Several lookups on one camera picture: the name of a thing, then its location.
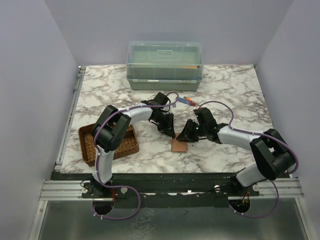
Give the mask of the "tan leather card holder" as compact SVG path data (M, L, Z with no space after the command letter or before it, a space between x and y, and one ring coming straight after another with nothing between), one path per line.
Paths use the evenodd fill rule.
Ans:
M188 145L186 142L178 141L179 133L175 134L175 138L171 139L171 152L173 153L185 153L188 151Z

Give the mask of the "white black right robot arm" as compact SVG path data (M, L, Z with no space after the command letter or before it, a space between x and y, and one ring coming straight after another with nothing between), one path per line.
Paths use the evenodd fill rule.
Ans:
M226 123L218 124L206 108L194 110L197 122L188 119L177 141L195 143L201 137L217 143L240 147L252 152L255 163L230 178L230 191L241 196L248 186L263 180L273 181L296 161L279 132L273 128L265 132L245 133L231 129Z

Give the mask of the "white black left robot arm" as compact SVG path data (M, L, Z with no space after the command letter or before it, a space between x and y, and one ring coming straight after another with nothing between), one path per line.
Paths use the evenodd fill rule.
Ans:
M92 128L91 135L96 149L93 178L97 181L93 191L101 198L111 191L108 183L112 178L112 164L116 149L123 142L130 125L148 121L157 127L158 132L175 138L174 115L165 110L175 105L167 95L159 92L151 100L144 100L127 108L108 105Z

